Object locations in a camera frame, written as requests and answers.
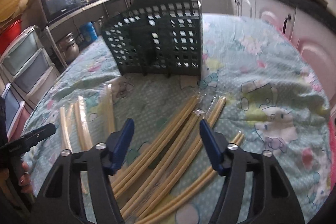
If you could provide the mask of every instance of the red object on shelf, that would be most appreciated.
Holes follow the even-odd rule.
[[[21,19],[17,20],[0,34],[1,55],[5,52],[7,47],[13,42],[13,40],[17,38],[21,33],[21,22],[22,22]]]

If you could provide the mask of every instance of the cabinet handle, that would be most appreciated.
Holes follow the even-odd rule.
[[[283,34],[285,34],[285,32],[286,32],[287,21],[290,21],[291,19],[292,19],[292,16],[290,14],[288,14],[285,21],[283,22],[283,28],[282,28],[282,33]]]

